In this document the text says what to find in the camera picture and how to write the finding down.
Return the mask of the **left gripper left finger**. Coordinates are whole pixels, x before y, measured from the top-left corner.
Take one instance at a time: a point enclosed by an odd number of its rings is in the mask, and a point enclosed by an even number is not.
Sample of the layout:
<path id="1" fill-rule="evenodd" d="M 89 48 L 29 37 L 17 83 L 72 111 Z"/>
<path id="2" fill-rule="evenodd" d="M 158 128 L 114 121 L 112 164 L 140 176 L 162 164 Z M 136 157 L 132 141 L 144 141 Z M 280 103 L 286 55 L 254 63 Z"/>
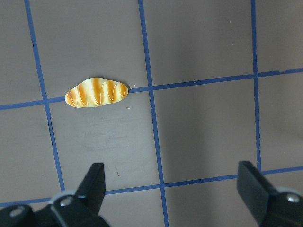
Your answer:
<path id="1" fill-rule="evenodd" d="M 105 197 L 103 163 L 94 163 L 76 191 L 64 191 L 34 212 L 26 204 L 11 205 L 0 211 L 2 227 L 108 227 L 99 215 Z"/>

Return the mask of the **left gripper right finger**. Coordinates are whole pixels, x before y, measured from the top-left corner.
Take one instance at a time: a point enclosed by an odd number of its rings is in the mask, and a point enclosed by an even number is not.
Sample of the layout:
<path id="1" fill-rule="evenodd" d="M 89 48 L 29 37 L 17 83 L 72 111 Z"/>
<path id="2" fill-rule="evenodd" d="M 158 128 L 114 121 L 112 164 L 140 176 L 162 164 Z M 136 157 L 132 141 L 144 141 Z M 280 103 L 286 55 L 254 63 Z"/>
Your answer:
<path id="1" fill-rule="evenodd" d="M 259 227 L 303 225 L 303 195 L 275 187 L 249 161 L 238 163 L 237 191 Z"/>

